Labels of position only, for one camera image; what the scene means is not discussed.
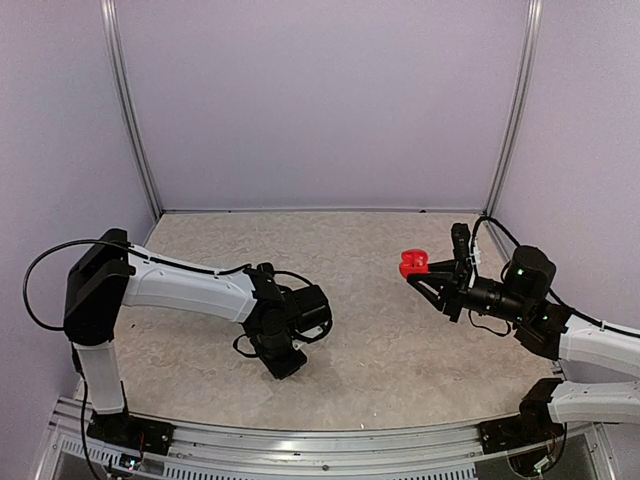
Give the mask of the red round charging case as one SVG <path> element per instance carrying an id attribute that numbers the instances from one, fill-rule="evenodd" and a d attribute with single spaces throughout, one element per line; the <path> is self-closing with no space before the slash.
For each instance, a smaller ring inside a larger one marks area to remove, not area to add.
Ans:
<path id="1" fill-rule="evenodd" d="M 402 252 L 399 272 L 405 280 L 408 280 L 411 275 L 428 274 L 428 253 L 421 249 L 410 249 Z"/>

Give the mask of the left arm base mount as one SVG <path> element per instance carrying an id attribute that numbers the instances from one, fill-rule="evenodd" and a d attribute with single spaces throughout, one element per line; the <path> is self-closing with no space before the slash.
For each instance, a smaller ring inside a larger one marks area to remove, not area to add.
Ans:
<path id="1" fill-rule="evenodd" d="M 124 420 L 94 416 L 87 427 L 87 435 L 106 444 L 139 453 L 166 456 L 172 444 L 174 430 L 173 424 L 135 416 Z"/>

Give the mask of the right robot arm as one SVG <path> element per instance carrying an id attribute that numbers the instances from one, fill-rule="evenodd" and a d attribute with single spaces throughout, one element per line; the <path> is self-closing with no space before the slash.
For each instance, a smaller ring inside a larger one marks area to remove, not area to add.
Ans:
<path id="1" fill-rule="evenodd" d="M 552 361 L 599 365 L 631 376 L 629 382 L 538 381 L 521 400 L 511 433 L 535 442 L 550 425 L 569 422 L 636 424 L 639 421 L 639 333 L 601 320 L 586 320 L 548 300 L 555 265 L 538 248 L 517 247 L 503 281 L 476 277 L 470 252 L 432 263 L 423 250 L 401 255 L 401 276 L 438 311 L 457 321 L 462 310 L 504 320 L 529 352 Z"/>

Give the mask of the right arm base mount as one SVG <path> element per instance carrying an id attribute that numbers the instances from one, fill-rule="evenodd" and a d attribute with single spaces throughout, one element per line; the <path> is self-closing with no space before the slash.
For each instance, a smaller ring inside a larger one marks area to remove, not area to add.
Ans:
<path id="1" fill-rule="evenodd" d="M 484 421 L 477 429 L 486 455 L 549 441 L 565 432 L 562 424 L 546 421 L 527 424 L 520 415 Z"/>

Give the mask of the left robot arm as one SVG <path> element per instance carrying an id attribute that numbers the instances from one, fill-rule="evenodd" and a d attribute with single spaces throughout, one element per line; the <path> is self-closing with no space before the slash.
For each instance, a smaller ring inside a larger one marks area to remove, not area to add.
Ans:
<path id="1" fill-rule="evenodd" d="M 127 410 L 114 339 L 121 307 L 160 307 L 210 315 L 237 323 L 259 359 L 277 379 L 307 361 L 302 346 L 324 339 L 333 327 L 329 300 L 306 281 L 292 289 L 277 283 L 269 263 L 213 269 L 157 255 L 113 228 L 91 242 L 67 278 L 63 331 L 102 430 L 121 445 L 140 434 Z"/>

